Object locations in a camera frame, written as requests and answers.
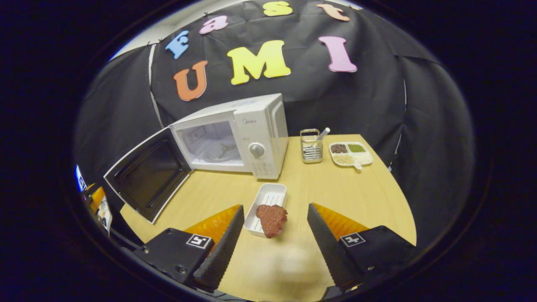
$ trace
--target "blue letter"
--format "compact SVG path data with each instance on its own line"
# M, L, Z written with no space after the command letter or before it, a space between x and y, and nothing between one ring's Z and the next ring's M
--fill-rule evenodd
M187 34L188 31L182 31L175 39L173 39L168 44L168 46L166 46L166 49L169 49L171 50L171 52L173 52L173 58L175 60L180 57L183 52L185 52L185 50L188 48L188 45L186 44L188 42L188 38L185 37Z

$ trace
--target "microwave door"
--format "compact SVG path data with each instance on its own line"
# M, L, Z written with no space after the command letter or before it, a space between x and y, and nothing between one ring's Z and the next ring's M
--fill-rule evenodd
M191 171L171 130L165 128L125 154L104 179L126 204L153 224Z

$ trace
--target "black beans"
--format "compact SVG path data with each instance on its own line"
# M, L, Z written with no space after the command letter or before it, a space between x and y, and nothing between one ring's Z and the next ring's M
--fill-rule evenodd
M342 143L332 145L332 147L330 147L330 150L332 150L332 153L347 153L347 148Z

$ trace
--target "metal basket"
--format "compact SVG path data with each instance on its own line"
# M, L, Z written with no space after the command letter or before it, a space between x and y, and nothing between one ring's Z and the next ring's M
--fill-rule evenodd
M318 129L300 131L300 147L304 163L315 163L323 160L323 140L317 140L320 134Z

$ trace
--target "seeds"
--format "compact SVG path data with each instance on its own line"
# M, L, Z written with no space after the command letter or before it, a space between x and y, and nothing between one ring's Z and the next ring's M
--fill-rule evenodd
M332 150L332 153L347 153L347 148L345 148L345 145L342 143L332 145L332 147L330 147L330 150Z
M360 145L349 145L351 152L365 152L366 150Z
M354 160L348 155L334 155L334 160L340 164L354 164Z

